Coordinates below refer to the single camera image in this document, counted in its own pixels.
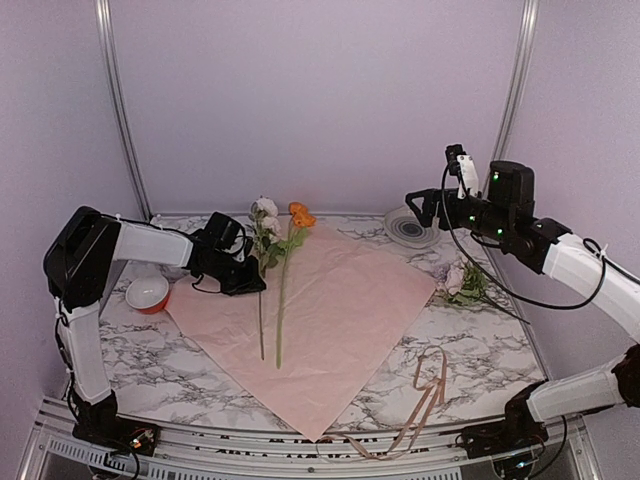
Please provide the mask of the white rose fake flower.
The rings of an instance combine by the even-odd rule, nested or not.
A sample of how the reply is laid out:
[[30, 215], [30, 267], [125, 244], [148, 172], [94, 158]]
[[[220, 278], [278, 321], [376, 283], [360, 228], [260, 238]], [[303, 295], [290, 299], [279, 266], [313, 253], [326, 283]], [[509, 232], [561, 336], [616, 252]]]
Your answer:
[[249, 218], [254, 238], [254, 255], [258, 259], [260, 277], [264, 278], [267, 264], [271, 260], [269, 248], [280, 239], [278, 208], [273, 200], [261, 196], [251, 205]]

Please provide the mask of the orange fake flower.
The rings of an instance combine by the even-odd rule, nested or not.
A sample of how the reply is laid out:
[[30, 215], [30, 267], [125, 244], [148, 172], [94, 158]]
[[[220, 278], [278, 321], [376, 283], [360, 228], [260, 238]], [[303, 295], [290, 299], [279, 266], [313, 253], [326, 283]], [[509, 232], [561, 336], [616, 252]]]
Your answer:
[[286, 289], [288, 274], [293, 252], [300, 248], [310, 233], [310, 229], [316, 225], [316, 217], [312, 215], [306, 205], [300, 202], [291, 202], [288, 207], [290, 220], [287, 237], [283, 245], [283, 264], [280, 278], [279, 305], [276, 322], [276, 360], [277, 369], [282, 367], [283, 361], [283, 323], [286, 310]]

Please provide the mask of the lilac fake flower sprig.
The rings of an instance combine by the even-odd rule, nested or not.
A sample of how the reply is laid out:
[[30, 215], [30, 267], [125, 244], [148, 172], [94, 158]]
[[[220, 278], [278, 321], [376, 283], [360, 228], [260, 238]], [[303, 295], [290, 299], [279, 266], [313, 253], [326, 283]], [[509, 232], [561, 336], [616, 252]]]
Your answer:
[[437, 290], [437, 295], [444, 302], [459, 307], [485, 304], [520, 323], [529, 325], [527, 320], [492, 299], [487, 288], [488, 280], [478, 267], [456, 261], [449, 266], [444, 282]]

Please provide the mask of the pink wrapping paper sheet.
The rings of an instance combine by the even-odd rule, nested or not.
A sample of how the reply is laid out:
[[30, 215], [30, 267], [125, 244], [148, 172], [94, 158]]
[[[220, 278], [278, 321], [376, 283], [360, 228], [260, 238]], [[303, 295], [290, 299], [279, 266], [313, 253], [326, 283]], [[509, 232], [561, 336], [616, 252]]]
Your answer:
[[282, 270], [262, 295], [207, 294], [185, 277], [166, 310], [244, 390], [311, 441], [318, 440], [367, 384], [436, 290], [401, 255], [315, 226], [293, 252], [276, 368]]

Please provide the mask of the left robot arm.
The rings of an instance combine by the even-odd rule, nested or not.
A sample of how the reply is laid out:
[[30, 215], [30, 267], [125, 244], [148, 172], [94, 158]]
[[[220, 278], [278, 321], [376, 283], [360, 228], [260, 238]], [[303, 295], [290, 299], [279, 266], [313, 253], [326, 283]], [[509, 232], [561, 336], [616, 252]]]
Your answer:
[[100, 350], [99, 318], [113, 264], [134, 261], [184, 269], [196, 279], [217, 280], [224, 295], [244, 295], [266, 288], [252, 247], [244, 227], [219, 212], [205, 227], [185, 233], [79, 207], [43, 261], [64, 324], [76, 395], [96, 405], [112, 392]]

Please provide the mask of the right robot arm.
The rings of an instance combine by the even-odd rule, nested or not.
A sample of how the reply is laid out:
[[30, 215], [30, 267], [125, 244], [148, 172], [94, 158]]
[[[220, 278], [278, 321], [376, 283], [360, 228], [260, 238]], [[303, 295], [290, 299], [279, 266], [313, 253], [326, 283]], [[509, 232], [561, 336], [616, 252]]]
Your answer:
[[[492, 162], [486, 194], [478, 190], [474, 174], [471, 157], [457, 155], [443, 172], [457, 178], [457, 187], [411, 192], [405, 202], [423, 227], [437, 222], [443, 231], [464, 228], [492, 240], [503, 254], [578, 293], [582, 300], [575, 309], [598, 307], [638, 341], [638, 278], [612, 262], [594, 240], [551, 218], [535, 217], [533, 170], [511, 161]], [[599, 367], [523, 390], [507, 403], [507, 417], [497, 423], [495, 438], [515, 448], [533, 433], [534, 423], [619, 404], [639, 405], [638, 344]]]

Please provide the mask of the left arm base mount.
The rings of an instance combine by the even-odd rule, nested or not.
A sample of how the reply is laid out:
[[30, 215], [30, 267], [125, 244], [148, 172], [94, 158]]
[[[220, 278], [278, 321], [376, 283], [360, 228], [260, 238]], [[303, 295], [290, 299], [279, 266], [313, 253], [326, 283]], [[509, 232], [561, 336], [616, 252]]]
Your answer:
[[123, 452], [132, 451], [144, 456], [154, 454], [160, 427], [119, 416], [114, 391], [96, 404], [83, 400], [72, 391], [68, 406], [76, 420], [72, 432], [75, 438]]

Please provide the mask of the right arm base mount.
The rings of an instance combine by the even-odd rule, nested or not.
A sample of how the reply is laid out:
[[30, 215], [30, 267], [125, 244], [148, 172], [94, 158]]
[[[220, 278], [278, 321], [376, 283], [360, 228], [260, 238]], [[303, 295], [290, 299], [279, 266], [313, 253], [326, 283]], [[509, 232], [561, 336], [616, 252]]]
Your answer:
[[475, 459], [542, 446], [548, 438], [543, 423], [533, 419], [526, 398], [516, 396], [506, 403], [502, 420], [465, 427], [456, 443]]

